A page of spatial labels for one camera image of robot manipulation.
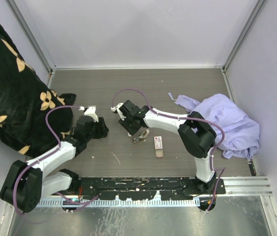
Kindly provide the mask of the beige stapler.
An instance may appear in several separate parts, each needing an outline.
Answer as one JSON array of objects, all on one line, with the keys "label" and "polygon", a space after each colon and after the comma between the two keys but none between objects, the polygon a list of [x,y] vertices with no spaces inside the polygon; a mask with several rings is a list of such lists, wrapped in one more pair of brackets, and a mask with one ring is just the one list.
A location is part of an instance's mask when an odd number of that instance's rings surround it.
[{"label": "beige stapler", "polygon": [[146,137],[149,135],[149,130],[145,129],[139,136],[132,139],[133,143],[138,143],[144,141]]}]

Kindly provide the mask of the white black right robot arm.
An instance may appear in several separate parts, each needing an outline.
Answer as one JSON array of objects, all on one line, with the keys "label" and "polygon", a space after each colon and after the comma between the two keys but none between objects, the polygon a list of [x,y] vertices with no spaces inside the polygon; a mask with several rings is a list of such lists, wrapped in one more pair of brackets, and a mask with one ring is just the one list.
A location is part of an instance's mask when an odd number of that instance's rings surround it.
[{"label": "white black right robot arm", "polygon": [[119,124],[130,136],[141,128],[158,128],[180,136],[188,153],[194,157],[196,186],[199,192],[209,193],[216,184],[216,171],[210,155],[215,146],[216,133],[198,112],[190,115],[162,113],[148,106],[139,108],[130,100],[112,108],[120,116]]}]

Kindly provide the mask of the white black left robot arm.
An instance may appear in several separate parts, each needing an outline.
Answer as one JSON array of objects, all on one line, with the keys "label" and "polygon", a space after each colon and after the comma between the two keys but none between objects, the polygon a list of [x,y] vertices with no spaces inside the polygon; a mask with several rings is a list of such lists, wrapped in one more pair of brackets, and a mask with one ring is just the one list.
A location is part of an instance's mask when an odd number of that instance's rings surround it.
[{"label": "white black left robot arm", "polygon": [[23,213],[29,213],[41,199],[56,192],[76,194],[80,188],[78,174],[68,169],[54,175],[50,173],[81,154],[92,139],[105,138],[108,132],[103,117],[94,120],[91,116],[81,116],[73,134],[61,141],[59,147],[27,162],[17,160],[11,165],[0,191],[0,199]]}]

